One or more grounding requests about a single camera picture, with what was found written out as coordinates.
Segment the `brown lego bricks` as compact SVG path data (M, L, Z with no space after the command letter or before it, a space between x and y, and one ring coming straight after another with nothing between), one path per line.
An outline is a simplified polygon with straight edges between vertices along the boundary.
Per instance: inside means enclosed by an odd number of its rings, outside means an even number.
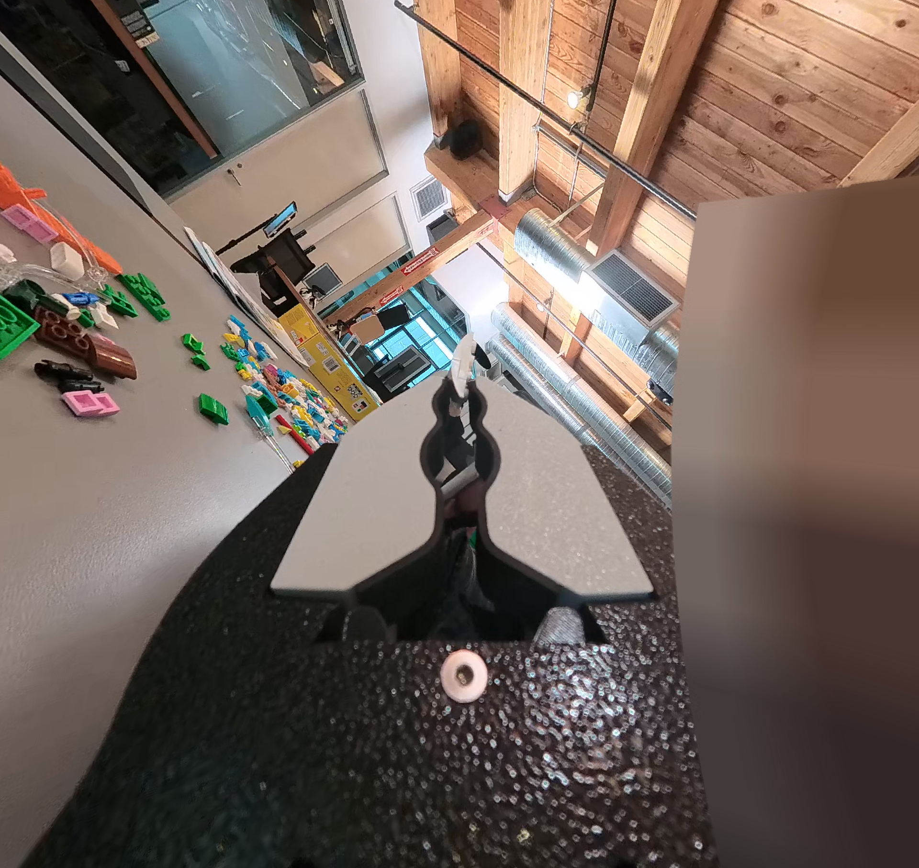
M39 328L33 337L65 355L79 358L98 371L114 378L137 379L137 369L131 354L108 337L91 333L77 321L71 321L42 306L35 307L32 316Z

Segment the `black ceiling pipe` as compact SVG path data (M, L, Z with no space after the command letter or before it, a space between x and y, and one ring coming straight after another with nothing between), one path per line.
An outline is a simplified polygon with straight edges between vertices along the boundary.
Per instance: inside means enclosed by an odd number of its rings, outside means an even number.
M470 50L466 49L465 47L461 46L457 42L457 40L449 37L441 29L439 29L432 23L425 20L421 15L415 12L415 10L412 7L405 5L400 0L394 0L393 6L396 10L406 15L414 23L419 25L428 34L434 36L435 38L440 40L442 43L446 44L448 47L456 51L461 58L464 58L465 60L473 64L476 68L481 70L484 74L493 78L504 89L510 91L510 93L512 93L515 97L519 98L524 103L535 108L540 113L541 116L545 116L553 125L561 129L562 131L566 132L567 134L573 136L575 139L581 142L585 148L587 148L591 152L597 154L600 158L607 161L609 165L611 165L615 170L625 175L630 181L638 185L644 192L646 192L647 194L651 196L654 196L659 201L663 202L664 205L671 208L673 211L679 213L684 218L692 222L696 222L697 214L692 208L689 208L683 202L679 201L677 198L672 196L670 193L662 189L659 185L656 185L655 183L653 183L651 179L645 177L644 175L639 173L635 168L626 164L626 162L623 162L622 160L620 160L618 157L613 155L611 151L607 150L605 147L600 145L598 142L591 139L580 128L575 127L573 123L568 122L564 120L563 118L561 118L560 116L558 116L550 108L548 108L545 104L540 102L536 97L534 97L530 93L527 93L521 87L517 86L512 81L510 81L508 78L503 76L499 72L499 70L496 70L495 68L487 64L479 56L477 56Z

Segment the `lego instruction booklet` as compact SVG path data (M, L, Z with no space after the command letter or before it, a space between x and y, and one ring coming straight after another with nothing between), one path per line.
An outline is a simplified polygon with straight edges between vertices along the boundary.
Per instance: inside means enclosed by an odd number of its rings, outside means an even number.
M273 328L273 325L276 324L276 317L267 309L260 295L255 297L251 295L237 280L236 275L214 254L213 249L206 243L201 242L190 227L184 227L183 231L199 263L213 280L223 288L224 293L227 294L236 307L246 312L247 316L262 328L266 330L270 327Z

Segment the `clear lego piece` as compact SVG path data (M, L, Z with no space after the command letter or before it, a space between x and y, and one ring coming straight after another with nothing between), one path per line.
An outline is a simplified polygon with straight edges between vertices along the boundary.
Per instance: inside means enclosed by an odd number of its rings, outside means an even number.
M5 243L1 244L1 288L6 289L20 281L33 280L45 289L55 292L101 294L102 288L111 281L107 271L98 265L90 265L79 279L65 277L60 271L34 263L23 262L16 252Z

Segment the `large green lego plate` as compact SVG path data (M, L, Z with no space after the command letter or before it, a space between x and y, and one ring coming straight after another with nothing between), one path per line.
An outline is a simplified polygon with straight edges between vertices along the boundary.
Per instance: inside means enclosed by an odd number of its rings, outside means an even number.
M40 328L33 317L17 308L15 304L0 297L1 302L1 348L0 358L13 354Z

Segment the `pink lego plate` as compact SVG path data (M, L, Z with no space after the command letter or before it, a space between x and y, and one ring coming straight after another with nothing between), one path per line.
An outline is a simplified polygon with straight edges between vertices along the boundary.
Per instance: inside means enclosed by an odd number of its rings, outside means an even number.
M1 210L1 215L18 231L26 233L30 238L43 245L58 242L60 233L40 217L20 205L13 205Z

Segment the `cluster of green lego pieces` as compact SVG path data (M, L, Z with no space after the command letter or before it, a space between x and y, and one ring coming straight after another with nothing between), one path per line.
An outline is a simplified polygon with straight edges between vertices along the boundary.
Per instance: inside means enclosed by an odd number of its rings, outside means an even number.
M144 274L121 274L115 276L114 280L120 288L107 283L98 289L98 294L116 314L134 319L139 316L136 305L140 304L158 323L171 319L166 300L149 277Z

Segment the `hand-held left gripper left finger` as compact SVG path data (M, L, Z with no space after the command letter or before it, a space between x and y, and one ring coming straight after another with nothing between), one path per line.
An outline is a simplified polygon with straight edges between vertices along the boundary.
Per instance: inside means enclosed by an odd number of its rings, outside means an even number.
M309 600L424 600L443 536L424 446L444 380L424 380L356 424L329 461L273 576Z

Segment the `black object on beam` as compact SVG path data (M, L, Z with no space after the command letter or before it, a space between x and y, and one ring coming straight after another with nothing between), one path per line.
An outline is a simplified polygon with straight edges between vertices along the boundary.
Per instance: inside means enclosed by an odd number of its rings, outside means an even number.
M475 118L466 118L450 127L440 140L439 148L447 150L458 162L467 161L483 147L482 125Z

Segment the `yellow cardboard lego box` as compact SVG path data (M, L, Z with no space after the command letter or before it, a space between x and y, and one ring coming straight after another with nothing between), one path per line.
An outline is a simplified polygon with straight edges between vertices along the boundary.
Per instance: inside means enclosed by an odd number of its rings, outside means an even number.
M303 304L279 316L279 323L297 346L313 376L355 423L373 413L379 403L351 369L332 334Z

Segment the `orange lego piece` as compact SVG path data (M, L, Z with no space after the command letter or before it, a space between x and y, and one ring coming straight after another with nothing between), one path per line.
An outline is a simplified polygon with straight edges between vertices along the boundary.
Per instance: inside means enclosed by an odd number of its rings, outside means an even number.
M4 164L1 165L1 210L13 205L28 208L60 233L58 242L67 242L86 260L94 261L110 275L121 275L123 268L113 256L77 231L66 219L54 215L40 204L40 200L46 197L47 193L41 188L20 185L14 174Z

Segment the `white wall vent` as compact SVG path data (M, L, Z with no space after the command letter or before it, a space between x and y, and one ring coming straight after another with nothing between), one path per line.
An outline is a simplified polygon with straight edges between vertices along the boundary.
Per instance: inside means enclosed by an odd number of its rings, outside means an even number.
M415 218L419 223L434 220L443 215L451 206L449 191L437 177L430 174L411 186L409 196Z

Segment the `white duct vent grille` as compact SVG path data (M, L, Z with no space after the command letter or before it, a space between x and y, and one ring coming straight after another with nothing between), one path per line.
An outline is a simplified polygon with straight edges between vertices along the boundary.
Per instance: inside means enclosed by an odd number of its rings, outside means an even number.
M679 302L620 251L585 269L600 288L647 330L671 320Z

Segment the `black lego piece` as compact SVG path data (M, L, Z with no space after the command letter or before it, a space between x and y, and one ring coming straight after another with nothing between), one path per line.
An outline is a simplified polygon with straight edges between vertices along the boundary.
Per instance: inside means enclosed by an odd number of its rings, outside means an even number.
M105 390L105 385L90 371L67 363L45 359L35 363L33 370L39 379L54 386L61 394L77 391L98 394Z

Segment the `dark green lego piece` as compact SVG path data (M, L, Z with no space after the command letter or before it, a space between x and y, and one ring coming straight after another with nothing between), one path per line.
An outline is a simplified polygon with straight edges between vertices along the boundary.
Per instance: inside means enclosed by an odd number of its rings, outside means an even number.
M29 315L34 315L35 310L43 308L66 317L71 309L67 300L59 300L49 295L37 282L29 278L23 278L4 288L2 296Z

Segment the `pile of small colourful lego pieces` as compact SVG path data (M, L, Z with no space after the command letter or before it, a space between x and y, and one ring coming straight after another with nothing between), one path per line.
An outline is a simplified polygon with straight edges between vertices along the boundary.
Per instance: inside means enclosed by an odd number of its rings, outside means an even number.
M279 351L253 337L246 325L231 315L226 321L221 351L235 366L248 402L270 426L273 445L296 445L306 456L321 446L336 445L348 424L339 410L316 387L278 366Z

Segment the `pink lego frame piece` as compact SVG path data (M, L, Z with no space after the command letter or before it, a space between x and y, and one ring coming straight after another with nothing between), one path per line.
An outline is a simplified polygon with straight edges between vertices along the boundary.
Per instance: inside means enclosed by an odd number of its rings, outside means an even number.
M61 399L78 418L105 418L121 412L121 407L106 391L71 390L63 392Z

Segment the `black office chair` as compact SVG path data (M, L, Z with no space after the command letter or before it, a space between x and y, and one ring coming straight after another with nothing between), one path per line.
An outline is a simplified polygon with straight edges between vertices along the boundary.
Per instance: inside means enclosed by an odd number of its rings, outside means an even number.
M315 245L304 248L300 242L304 234L304 231L295 234L290 229L279 231L252 254L232 263L229 266L230 271L237 275L257 275L261 299L265 305L274 308L278 301L287 299L291 294L281 280L278 270L296 286L315 268L310 258L310 254L315 251Z

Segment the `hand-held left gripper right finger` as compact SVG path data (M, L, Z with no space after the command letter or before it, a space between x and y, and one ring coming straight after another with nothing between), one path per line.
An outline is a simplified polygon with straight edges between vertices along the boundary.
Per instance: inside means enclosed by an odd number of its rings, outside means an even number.
M477 383L470 394L482 407L478 445L495 456L483 495L489 551L557 597L650 597L650 578L575 436L498 384Z

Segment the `silver ventilation duct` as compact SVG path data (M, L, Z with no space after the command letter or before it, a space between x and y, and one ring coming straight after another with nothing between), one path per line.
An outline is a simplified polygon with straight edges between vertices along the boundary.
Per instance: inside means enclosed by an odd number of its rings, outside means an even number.
M538 208L520 219L514 236L516 252L537 269L602 334L658 383L675 376L679 333L669 320L647 330L610 298L586 272L591 259L585 248Z
M491 314L489 348L531 398L582 445L601 451L672 507L672 472L654 450L507 302Z

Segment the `small white lego piece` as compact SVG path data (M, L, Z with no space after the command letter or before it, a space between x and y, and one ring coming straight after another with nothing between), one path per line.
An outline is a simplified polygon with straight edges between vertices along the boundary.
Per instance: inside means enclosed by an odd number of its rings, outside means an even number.
M478 350L478 344L473 334L466 334L454 351L449 371L449 380L453 392L448 405L448 416L450 418L459 418L466 406L470 382L474 378Z

